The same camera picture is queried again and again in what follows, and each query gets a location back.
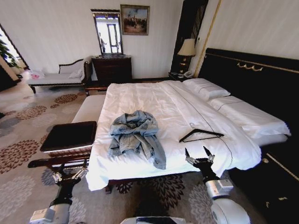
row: wooden leg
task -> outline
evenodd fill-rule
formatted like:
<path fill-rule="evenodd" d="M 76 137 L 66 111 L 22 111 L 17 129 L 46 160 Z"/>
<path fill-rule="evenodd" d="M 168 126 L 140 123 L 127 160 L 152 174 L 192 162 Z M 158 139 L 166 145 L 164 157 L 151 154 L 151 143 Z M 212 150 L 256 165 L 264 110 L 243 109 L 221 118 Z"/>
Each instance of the wooden leg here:
<path fill-rule="evenodd" d="M 112 185 L 107 185 L 105 187 L 105 193 L 106 193 L 106 195 L 111 194 L 111 192 L 112 192 Z"/>
<path fill-rule="evenodd" d="M 32 89 L 33 93 L 36 94 L 36 88 L 34 86 L 30 85 L 30 88 Z"/>

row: framed painting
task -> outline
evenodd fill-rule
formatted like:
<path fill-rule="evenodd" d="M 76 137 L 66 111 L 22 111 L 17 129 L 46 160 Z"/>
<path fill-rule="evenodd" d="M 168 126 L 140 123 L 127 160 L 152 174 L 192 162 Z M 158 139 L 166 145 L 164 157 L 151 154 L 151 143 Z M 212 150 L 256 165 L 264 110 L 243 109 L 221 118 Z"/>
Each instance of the framed painting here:
<path fill-rule="evenodd" d="M 123 35 L 149 34 L 149 6 L 121 5 Z"/>

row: black hanger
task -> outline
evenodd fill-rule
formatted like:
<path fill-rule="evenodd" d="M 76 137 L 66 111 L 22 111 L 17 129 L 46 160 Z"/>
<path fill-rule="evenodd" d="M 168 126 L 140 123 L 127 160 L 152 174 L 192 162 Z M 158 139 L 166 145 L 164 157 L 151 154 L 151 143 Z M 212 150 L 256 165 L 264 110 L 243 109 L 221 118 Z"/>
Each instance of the black hanger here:
<path fill-rule="evenodd" d="M 204 139 L 215 139 L 215 138 L 220 138 L 220 137 L 224 136 L 224 134 L 221 134 L 221 133 L 209 132 L 209 131 L 205 131 L 205 130 L 196 128 L 196 129 L 193 129 L 192 131 L 190 131 L 185 137 L 181 138 L 179 140 L 179 142 L 189 142 L 189 141 L 184 141 L 184 140 L 186 138 L 188 138 L 189 136 L 193 135 L 194 133 L 206 133 L 206 134 L 216 135 L 216 137 L 210 137 L 210 138 L 204 138 Z"/>

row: black headboard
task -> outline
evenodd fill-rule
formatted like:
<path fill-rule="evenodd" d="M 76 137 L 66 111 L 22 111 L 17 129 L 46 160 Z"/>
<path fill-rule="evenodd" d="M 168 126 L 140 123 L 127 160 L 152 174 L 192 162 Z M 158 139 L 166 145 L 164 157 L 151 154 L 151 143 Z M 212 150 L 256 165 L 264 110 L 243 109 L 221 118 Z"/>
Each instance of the black headboard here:
<path fill-rule="evenodd" d="M 299 60 L 206 49 L 199 78 L 205 78 L 287 123 L 298 124 Z"/>

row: floral rug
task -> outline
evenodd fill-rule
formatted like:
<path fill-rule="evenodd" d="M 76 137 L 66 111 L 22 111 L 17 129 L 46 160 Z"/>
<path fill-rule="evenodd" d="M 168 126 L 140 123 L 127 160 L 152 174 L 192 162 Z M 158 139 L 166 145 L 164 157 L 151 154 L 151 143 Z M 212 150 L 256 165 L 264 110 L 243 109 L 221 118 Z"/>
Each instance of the floral rug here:
<path fill-rule="evenodd" d="M 27 168 L 47 158 L 40 146 L 55 124 L 70 123 L 86 98 L 81 87 L 37 87 L 24 81 L 0 92 L 0 223 L 28 223 L 35 210 L 47 208 L 58 187 L 48 168 Z M 237 188 L 232 198 L 248 212 L 251 223 L 264 219 Z M 119 224 L 134 216 L 170 215 L 194 224 L 214 224 L 199 173 L 170 175 L 116 185 L 110 195 L 90 192 L 83 179 L 73 190 L 70 224 Z"/>

